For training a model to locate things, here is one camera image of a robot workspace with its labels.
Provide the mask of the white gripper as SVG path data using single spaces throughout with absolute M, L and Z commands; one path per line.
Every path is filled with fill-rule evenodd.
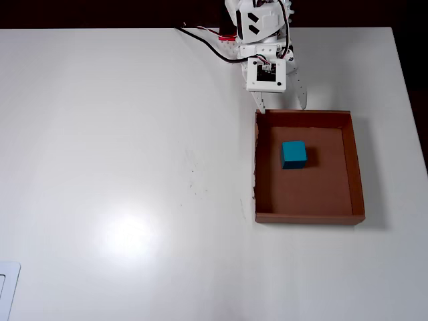
M 307 107 L 307 87 L 299 71 L 292 46 L 286 43 L 256 43 L 240 45 L 239 58 L 248 58 L 241 70 L 246 82 L 286 82 L 292 83 L 300 108 Z M 262 92 L 251 92 L 260 113 L 265 114 Z

